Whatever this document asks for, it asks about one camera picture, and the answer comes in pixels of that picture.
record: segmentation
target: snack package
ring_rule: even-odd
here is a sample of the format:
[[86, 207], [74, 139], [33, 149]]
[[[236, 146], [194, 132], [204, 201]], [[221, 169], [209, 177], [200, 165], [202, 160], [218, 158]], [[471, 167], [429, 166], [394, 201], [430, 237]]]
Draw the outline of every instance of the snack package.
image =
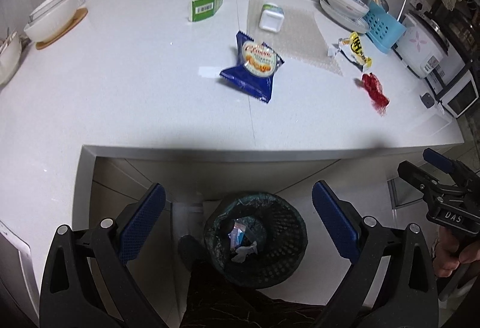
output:
[[220, 72], [223, 78], [264, 102], [272, 98], [273, 75], [283, 64], [282, 58], [267, 44], [255, 43], [237, 32], [237, 65]]
[[246, 226], [235, 222], [232, 231], [229, 233], [230, 237], [230, 250], [236, 250], [242, 243], [243, 236], [245, 236]]
[[354, 31], [348, 38], [338, 40], [338, 48], [334, 51], [328, 50], [328, 55], [336, 55], [338, 51], [341, 51], [345, 57], [358, 68], [365, 72], [371, 67], [371, 58], [365, 57], [362, 50], [362, 44], [360, 43], [359, 35]]
[[191, 0], [189, 4], [188, 20], [198, 22], [208, 17], [212, 17], [218, 8], [223, 4], [223, 0]]

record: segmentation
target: microwave oven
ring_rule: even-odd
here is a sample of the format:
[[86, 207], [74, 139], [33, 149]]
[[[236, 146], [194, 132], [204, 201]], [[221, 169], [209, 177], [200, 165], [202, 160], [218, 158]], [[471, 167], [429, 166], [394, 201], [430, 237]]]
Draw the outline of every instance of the microwave oven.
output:
[[455, 118], [462, 115], [479, 98], [477, 86], [472, 73], [465, 74], [440, 99], [442, 104]]
[[435, 99], [455, 118], [479, 98], [469, 67], [470, 64], [466, 65], [453, 44], [450, 44], [448, 56], [426, 77]]

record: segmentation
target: red mesh bag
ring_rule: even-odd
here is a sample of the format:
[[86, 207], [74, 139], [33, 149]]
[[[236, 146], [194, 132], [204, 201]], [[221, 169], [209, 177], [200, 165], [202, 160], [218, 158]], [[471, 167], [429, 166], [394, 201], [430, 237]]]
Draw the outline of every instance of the red mesh bag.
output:
[[380, 81], [378, 81], [376, 75], [373, 73], [364, 74], [361, 77], [361, 81], [363, 83], [363, 88], [367, 90], [373, 101], [372, 103], [375, 110], [377, 110], [380, 115], [383, 115], [390, 100], [383, 95], [382, 84], [380, 84]]

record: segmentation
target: kitchen counter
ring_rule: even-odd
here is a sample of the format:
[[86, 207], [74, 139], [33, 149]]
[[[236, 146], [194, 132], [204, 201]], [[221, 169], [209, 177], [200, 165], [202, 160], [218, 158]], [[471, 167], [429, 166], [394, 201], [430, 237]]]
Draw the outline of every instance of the kitchen counter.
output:
[[[421, 103], [424, 80], [366, 36], [390, 99], [383, 117], [341, 55], [343, 76], [283, 56], [272, 100], [255, 100], [216, 74], [235, 63], [249, 0], [224, 0], [198, 23], [188, 1], [87, 0], [80, 25], [44, 50], [31, 46], [0, 92], [0, 219], [30, 246], [38, 285], [56, 228], [88, 226], [96, 156], [322, 160], [463, 142], [454, 119]], [[315, 2], [267, 1], [315, 12], [327, 44], [349, 34]]]

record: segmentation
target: electrical outlet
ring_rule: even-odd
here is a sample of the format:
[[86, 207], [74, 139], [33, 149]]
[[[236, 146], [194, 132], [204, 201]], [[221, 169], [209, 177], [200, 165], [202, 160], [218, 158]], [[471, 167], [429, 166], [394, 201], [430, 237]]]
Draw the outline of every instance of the electrical outlet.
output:
[[410, 0], [410, 5], [414, 8], [417, 9], [421, 6], [419, 9], [421, 12], [428, 12], [431, 10], [431, 5], [426, 1], [426, 0]]

